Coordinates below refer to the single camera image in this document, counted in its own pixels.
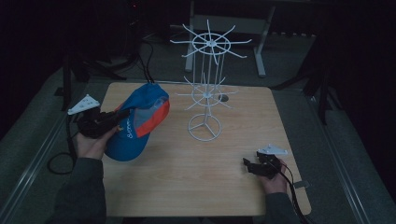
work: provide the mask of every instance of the person's arm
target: person's arm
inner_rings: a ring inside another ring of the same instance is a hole
[[[280,160],[281,172],[285,173],[286,164]],[[294,212],[289,195],[287,194],[287,180],[280,174],[272,179],[259,176],[265,192],[265,224],[298,224],[300,219]]]
[[[54,223],[105,223],[106,199],[102,157],[107,140],[116,129],[98,139],[78,134],[78,159],[69,181],[58,191],[54,212],[47,221]]]

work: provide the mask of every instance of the blue cap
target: blue cap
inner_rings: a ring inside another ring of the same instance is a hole
[[[130,161],[138,157],[149,135],[169,113],[169,95],[157,83],[147,83],[119,106],[129,109],[130,115],[120,122],[120,128],[107,142],[105,154],[116,161]]]

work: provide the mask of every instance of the sleeve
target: sleeve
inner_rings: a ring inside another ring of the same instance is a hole
[[[299,224],[290,198],[286,193],[272,193],[265,197],[265,224]]]
[[[58,191],[48,224],[105,223],[102,161],[78,158],[70,180]]]

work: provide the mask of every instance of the hand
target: hand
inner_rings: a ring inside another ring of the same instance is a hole
[[[282,163],[282,167],[281,167],[281,172],[282,174],[285,174],[286,171],[286,163],[284,161],[282,161],[281,159],[280,163]],[[271,194],[271,193],[286,193],[287,192],[287,180],[285,179],[285,177],[283,177],[280,174],[276,174],[274,176],[274,178],[269,179],[266,176],[262,176],[262,175],[257,175],[257,177],[260,179],[260,181],[262,182],[262,186],[264,188],[264,192],[265,194]]]
[[[103,154],[106,151],[107,140],[111,136],[113,136],[116,130],[117,127],[114,127],[112,130],[108,131],[107,133],[103,134],[102,136],[96,139],[86,137],[82,133],[78,133],[77,135],[78,157],[101,160],[103,158]]]

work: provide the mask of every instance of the table top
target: table top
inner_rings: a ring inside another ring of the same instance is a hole
[[[102,111],[112,111],[142,84],[110,84]],[[271,90],[221,86],[229,100],[211,107],[221,124],[219,137],[199,141],[188,132],[189,120],[205,112],[191,98],[188,84],[160,84],[169,94],[170,112],[151,133],[142,154],[132,161],[104,156],[107,215],[112,217],[261,216],[265,195],[243,158],[258,162],[256,151],[273,144],[289,154],[278,156],[301,177]],[[296,190],[304,214],[311,206],[304,188]]]

